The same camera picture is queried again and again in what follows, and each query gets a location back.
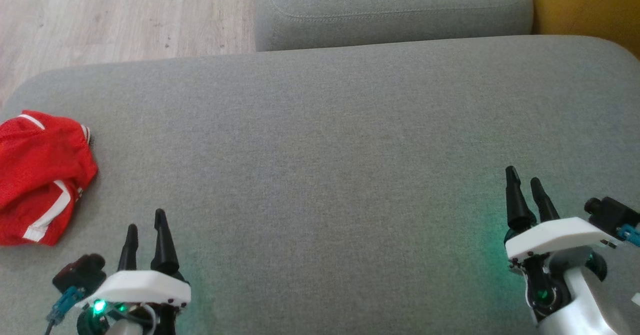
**yellow wall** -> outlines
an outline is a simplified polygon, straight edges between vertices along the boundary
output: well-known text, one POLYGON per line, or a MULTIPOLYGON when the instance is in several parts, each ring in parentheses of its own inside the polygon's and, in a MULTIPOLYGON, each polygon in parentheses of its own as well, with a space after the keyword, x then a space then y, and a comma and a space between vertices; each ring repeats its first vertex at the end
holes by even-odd
POLYGON ((534 34, 589 35, 640 59, 640 0, 534 0, 534 34))

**blue connector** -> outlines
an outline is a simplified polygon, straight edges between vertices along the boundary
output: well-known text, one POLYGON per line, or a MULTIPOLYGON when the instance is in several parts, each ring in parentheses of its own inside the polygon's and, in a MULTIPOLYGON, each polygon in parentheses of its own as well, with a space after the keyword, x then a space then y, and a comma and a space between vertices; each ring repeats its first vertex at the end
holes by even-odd
POLYGON ((617 232, 618 237, 634 244, 634 246, 640 247, 640 231, 636 230, 635 227, 629 225, 628 223, 624 224, 617 232))
POLYGON ((69 310, 71 310, 78 301, 82 300, 84 296, 85 292, 83 290, 79 290, 75 286, 69 287, 51 307, 51 312, 46 315, 46 321, 57 326, 64 320, 69 310))

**cable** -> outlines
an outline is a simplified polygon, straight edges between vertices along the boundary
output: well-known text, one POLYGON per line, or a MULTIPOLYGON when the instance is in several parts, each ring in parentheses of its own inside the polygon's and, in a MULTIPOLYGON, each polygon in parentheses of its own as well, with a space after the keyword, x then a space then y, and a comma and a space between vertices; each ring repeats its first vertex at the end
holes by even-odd
POLYGON ((524 301, 526 301, 526 305, 533 310, 533 305, 529 301, 529 274, 524 269, 520 269, 522 271, 522 276, 524 277, 524 301))
POLYGON ((128 321, 140 324, 142 326, 151 326, 152 325, 150 319, 143 319, 142 317, 137 317, 137 316, 135 316, 135 315, 133 315, 133 314, 131 314, 129 312, 120 311, 120 310, 118 310, 118 308, 112 309, 109 312, 108 316, 112 317, 115 321, 119 321, 120 318, 122 318, 122 319, 125 319, 125 320, 128 320, 128 321))
POLYGON ((71 310, 83 296, 85 296, 84 289, 80 290, 75 286, 69 286, 51 307, 51 311, 45 317, 46 321, 53 322, 53 326, 60 324, 69 310, 71 310))
POLYGON ((148 332, 148 334, 153 335, 153 333, 156 332, 156 324, 158 324, 158 318, 156 317, 156 311, 153 310, 153 308, 151 306, 149 306, 147 303, 141 303, 140 306, 142 308, 144 308, 144 310, 146 310, 147 313, 149 313, 149 315, 151 316, 151 322, 153 323, 153 326, 151 327, 151 331, 148 332))
POLYGON ((51 334, 51 329, 53 329, 53 320, 48 322, 48 325, 46 326, 46 330, 44 330, 44 335, 50 335, 51 334))

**white stripe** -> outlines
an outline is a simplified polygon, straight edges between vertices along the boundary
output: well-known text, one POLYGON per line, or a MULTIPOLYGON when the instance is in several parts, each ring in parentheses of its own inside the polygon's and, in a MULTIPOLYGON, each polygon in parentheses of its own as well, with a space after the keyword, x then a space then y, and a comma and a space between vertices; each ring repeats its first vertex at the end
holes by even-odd
POLYGON ((82 127, 82 133, 84 134, 84 139, 86 142, 89 142, 89 130, 87 129, 87 126, 82 125, 82 123, 80 124, 80 127, 82 127))
POLYGON ((32 123, 34 123, 35 125, 38 126, 38 128, 41 128, 42 130, 44 130, 44 125, 42 125, 42 123, 40 121, 38 121, 36 118, 34 118, 33 116, 29 116, 27 114, 19 114, 18 117, 22 117, 27 119, 28 121, 31 121, 32 123))
POLYGON ((53 205, 51 205, 51 207, 46 210, 41 217, 39 217, 39 219, 29 225, 24 235, 22 235, 23 239, 28 239, 34 242, 41 241, 47 232, 49 224, 67 208, 69 203, 71 203, 71 194, 69 193, 69 190, 67 190, 65 183, 61 180, 55 180, 53 183, 62 190, 62 193, 58 196, 53 205))

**sofa cushion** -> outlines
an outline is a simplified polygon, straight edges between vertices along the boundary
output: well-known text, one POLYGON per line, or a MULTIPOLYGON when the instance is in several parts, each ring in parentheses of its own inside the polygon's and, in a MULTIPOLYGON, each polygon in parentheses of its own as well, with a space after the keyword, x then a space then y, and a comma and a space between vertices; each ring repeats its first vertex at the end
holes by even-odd
POLYGON ((259 51, 529 34, 532 0, 258 0, 259 51))
MULTIPOLYGON (((100 171, 57 246, 0 248, 2 333, 41 332, 52 276, 80 255, 114 273, 129 223, 148 269, 164 208, 193 289, 179 334, 534 335, 503 246, 505 167, 540 178, 563 217, 594 196, 640 208, 638 94, 633 55, 574 36, 43 73, 1 120, 80 121, 100 171)), ((603 253, 637 328, 640 251, 603 253)))

